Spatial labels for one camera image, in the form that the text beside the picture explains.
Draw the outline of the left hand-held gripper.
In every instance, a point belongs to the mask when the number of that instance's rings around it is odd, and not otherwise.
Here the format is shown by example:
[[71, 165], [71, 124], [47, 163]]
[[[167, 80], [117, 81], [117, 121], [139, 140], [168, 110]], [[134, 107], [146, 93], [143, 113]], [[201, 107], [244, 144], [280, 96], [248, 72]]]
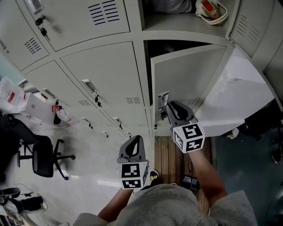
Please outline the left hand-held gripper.
[[149, 161], [145, 160], [143, 137], [136, 135], [128, 139], [120, 147], [119, 157], [117, 173], [122, 189], [144, 188], [149, 172]]

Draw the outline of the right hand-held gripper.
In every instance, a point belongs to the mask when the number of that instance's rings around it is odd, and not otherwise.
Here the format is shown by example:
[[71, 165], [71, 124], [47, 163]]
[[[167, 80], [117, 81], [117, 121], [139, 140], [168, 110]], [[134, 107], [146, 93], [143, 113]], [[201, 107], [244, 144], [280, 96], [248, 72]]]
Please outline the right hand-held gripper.
[[205, 140], [203, 126], [187, 105], [171, 101], [167, 104], [172, 139], [183, 153], [202, 149]]

